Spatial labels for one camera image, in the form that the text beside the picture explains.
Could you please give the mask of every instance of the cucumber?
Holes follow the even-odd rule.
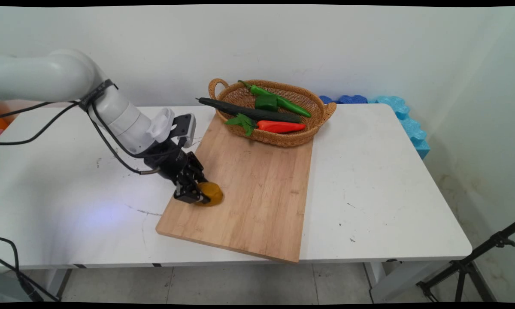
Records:
[[[200,104],[208,105],[219,109],[220,111],[236,116],[236,114],[244,114],[254,121],[285,121],[300,123],[301,118],[295,114],[276,113],[270,111],[263,111],[261,109],[246,108],[231,103],[223,102],[220,100],[213,100],[210,98],[197,99]]]

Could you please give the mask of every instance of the black cable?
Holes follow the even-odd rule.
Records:
[[[99,136],[101,137],[101,139],[103,139],[103,141],[105,142],[105,145],[107,145],[107,147],[109,148],[109,150],[112,152],[112,154],[114,155],[114,157],[120,161],[120,163],[126,167],[128,170],[131,170],[132,172],[136,173],[136,174],[140,174],[140,175],[149,175],[149,174],[154,174],[154,173],[157,173],[159,172],[160,168],[156,168],[155,170],[136,170],[134,168],[132,168],[131,166],[129,166],[126,162],[124,162],[124,160],[122,160],[120,158],[120,156],[118,155],[118,153],[116,153],[116,151],[114,149],[112,149],[112,146],[111,144],[107,141],[107,139],[105,139],[105,136],[103,135],[103,133],[101,132],[101,130],[99,129],[99,127],[97,126],[97,124],[93,121],[91,121],[91,123],[93,124],[93,126],[95,127],[95,129],[97,130],[97,133],[99,133]]]
[[[50,297],[51,299],[53,299],[55,301],[59,301],[59,299],[55,298],[52,294],[48,293],[48,291],[44,290],[40,285],[38,285],[32,279],[28,278],[28,276],[26,276],[25,274],[23,274],[22,272],[19,271],[18,251],[17,251],[17,247],[15,246],[14,242],[9,239],[5,239],[4,237],[0,237],[0,241],[4,241],[4,242],[8,243],[12,247],[12,250],[14,251],[15,267],[8,264],[7,262],[4,262],[2,259],[0,259],[0,263],[15,272],[15,274],[19,280],[19,284],[21,285],[21,287],[25,291],[25,293],[27,293],[28,297],[32,301],[44,301],[44,299],[42,299],[42,297],[34,290],[32,285],[30,285],[28,283],[28,282],[30,282],[34,286],[36,286],[38,289],[43,291],[46,295],[48,295],[48,297]]]
[[[21,276],[24,280],[27,280],[28,282],[30,282],[30,284],[36,286],[36,288],[38,288],[40,291],[42,291],[42,293],[46,294],[46,296],[49,297],[50,299],[52,299],[53,301],[61,301],[60,299],[58,299],[57,297],[54,297],[52,294],[50,294],[48,291],[46,291],[44,288],[42,288],[38,283],[34,282],[34,280],[30,279],[26,274],[23,274],[22,272],[15,270],[15,268],[12,265],[8,264],[8,262],[5,262],[1,258],[0,258],[0,264],[8,267],[10,270],[13,270],[18,276]]]
[[[0,237],[0,241],[4,241],[4,242],[8,243],[10,246],[12,246],[12,250],[14,251],[15,271],[18,272],[19,271],[19,257],[18,257],[18,253],[17,253],[17,247],[15,246],[14,242],[9,239]]]
[[[37,137],[40,136],[40,134],[44,133],[44,131],[46,131],[46,129],[52,125],[52,123],[54,123],[54,121],[57,120],[57,118],[61,117],[61,115],[63,115],[64,113],[66,113],[69,109],[77,106],[79,103],[78,102],[75,102],[73,104],[71,104],[71,106],[67,107],[67,108],[64,108],[61,112],[59,112],[57,115],[55,115],[54,118],[51,119],[51,121],[49,121],[46,125],[44,125],[44,127],[38,131],[38,133],[36,133],[36,135],[34,135],[33,137],[31,137],[30,139],[26,139],[24,141],[18,141],[18,142],[0,142],[0,145],[21,145],[21,144],[24,144],[24,143],[30,143],[32,141],[34,141]]]
[[[17,111],[13,111],[13,112],[2,114],[2,115],[0,115],[0,118],[4,118],[4,117],[11,116],[11,115],[32,111],[33,109],[36,109],[36,108],[39,108],[39,107],[43,107],[43,106],[46,106],[48,104],[54,104],[54,103],[58,103],[58,102],[42,102],[40,104],[36,104],[35,106],[31,106],[31,107],[27,107],[27,108],[22,108],[22,109],[18,109]]]
[[[95,108],[95,102],[93,102],[91,104],[91,107],[93,108],[93,113],[95,114],[95,117],[97,117],[97,119],[99,120],[99,122],[101,122],[101,125],[103,125],[103,127],[105,128],[105,130],[107,131],[107,133],[109,133],[109,135],[112,137],[112,139],[114,139],[115,143],[118,144],[118,146],[124,151],[126,152],[128,155],[130,155],[131,157],[134,157],[134,158],[139,158],[139,159],[144,159],[144,158],[154,158],[154,157],[162,157],[162,156],[167,156],[171,153],[174,153],[176,152],[178,149],[177,148],[174,148],[170,151],[167,151],[167,152],[163,152],[163,153],[156,153],[156,154],[132,154],[130,151],[128,151],[128,149],[124,148],[124,145],[122,145],[122,143],[120,143],[120,141],[118,141],[118,139],[116,138],[116,136],[114,135],[114,133],[112,133],[111,129],[109,129],[109,126],[105,124],[105,122],[103,121],[103,119],[101,119],[101,116],[99,115],[99,113],[97,112],[97,109]]]

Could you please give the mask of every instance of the yellow potato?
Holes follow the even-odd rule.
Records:
[[[221,191],[220,186],[218,186],[218,184],[215,184],[213,182],[199,182],[197,185],[198,188],[200,188],[200,191],[202,191],[202,193],[210,197],[210,202],[207,204],[197,202],[195,203],[195,205],[213,206],[221,203],[221,201],[223,200],[223,192]]]

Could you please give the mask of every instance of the black tripod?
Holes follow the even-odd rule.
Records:
[[[434,276],[428,282],[420,281],[416,285],[419,286],[422,289],[422,291],[424,291],[424,295],[430,301],[438,302],[436,297],[431,293],[431,288],[439,284],[441,281],[448,278],[449,276],[452,276],[452,274],[454,274],[455,272],[459,271],[460,276],[458,277],[456,299],[454,301],[462,300],[465,275],[469,274],[471,280],[473,281],[473,284],[475,284],[475,287],[477,288],[477,291],[479,292],[479,295],[481,296],[483,301],[493,302],[493,297],[488,292],[485,284],[479,276],[479,273],[477,272],[473,264],[471,264],[471,262],[473,262],[473,260],[475,260],[476,258],[483,255],[485,252],[494,247],[503,248],[505,245],[511,245],[515,247],[515,242],[508,238],[513,233],[515,233],[515,222],[513,222],[512,225],[506,227],[503,231],[499,231],[492,235],[487,241],[483,242],[479,247],[475,248],[475,250],[473,250],[473,252],[471,252],[469,256],[466,256],[465,258],[462,258],[462,260],[459,261],[450,261],[451,265],[442,272],[440,272],[440,274]]]

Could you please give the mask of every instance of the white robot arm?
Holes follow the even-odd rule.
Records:
[[[175,117],[173,111],[164,108],[151,121],[81,51],[60,49],[40,58],[0,55],[0,100],[14,99],[46,102],[80,99],[79,106],[94,123],[111,133],[131,156],[143,158],[153,172],[175,184],[175,198],[187,203],[210,202],[197,185],[207,181],[202,165],[192,152],[181,150],[181,146],[192,145],[194,115]],[[179,137],[178,144],[171,140],[174,136]]]
[[[73,49],[60,49],[39,58],[0,56],[0,100],[68,102],[83,98],[105,80],[108,77],[93,60]],[[155,141],[148,132],[151,120],[115,87],[106,88],[105,94],[95,100],[95,107],[131,153],[141,153]],[[93,110],[88,111],[91,119],[102,126]]]

